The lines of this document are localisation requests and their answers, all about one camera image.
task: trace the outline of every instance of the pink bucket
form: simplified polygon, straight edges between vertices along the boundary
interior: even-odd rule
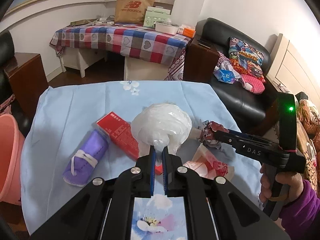
[[[0,202],[21,205],[20,157],[24,136],[11,114],[0,116]]]

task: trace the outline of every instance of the human hand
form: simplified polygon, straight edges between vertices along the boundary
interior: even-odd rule
[[[270,181],[266,173],[265,164],[262,165],[260,169],[262,177],[261,182],[261,193],[259,194],[259,199],[262,203],[266,202],[268,198],[271,197]],[[276,175],[276,181],[281,184],[288,184],[290,186],[288,201],[295,201],[303,191],[303,182],[302,177],[299,173],[296,172],[280,172]]]

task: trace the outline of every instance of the black leather sofa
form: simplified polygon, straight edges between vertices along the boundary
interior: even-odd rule
[[[12,89],[7,76],[4,73],[2,65],[14,57],[14,44],[9,31],[0,33],[0,104],[4,103],[11,95]],[[27,136],[31,129],[31,122],[23,112],[17,100],[11,104],[12,115],[18,123],[19,130],[24,136]]]
[[[201,38],[213,43],[215,48],[226,57],[229,57],[230,37],[238,38],[261,51],[264,55],[262,71],[264,74],[268,73],[271,58],[269,52],[261,44],[219,20],[207,19]],[[256,95],[245,90],[240,82],[227,84],[219,82],[212,75],[211,87],[231,113],[242,132],[249,132],[254,127],[259,126],[266,118],[266,111],[276,100],[276,89],[268,80],[266,81],[265,91],[261,95]]]

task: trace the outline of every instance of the pink polka dot item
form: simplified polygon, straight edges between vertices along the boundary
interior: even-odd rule
[[[240,76],[241,76],[240,82],[244,87],[244,89],[254,94],[262,94],[265,88],[263,83],[259,79],[252,76],[243,75],[243,74]]]

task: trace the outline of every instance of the white plastic bag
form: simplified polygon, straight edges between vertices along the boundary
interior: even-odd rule
[[[189,115],[173,104],[153,104],[131,122],[132,136],[139,146],[139,157],[149,154],[153,145],[157,152],[168,146],[170,154],[188,138],[192,127]]]

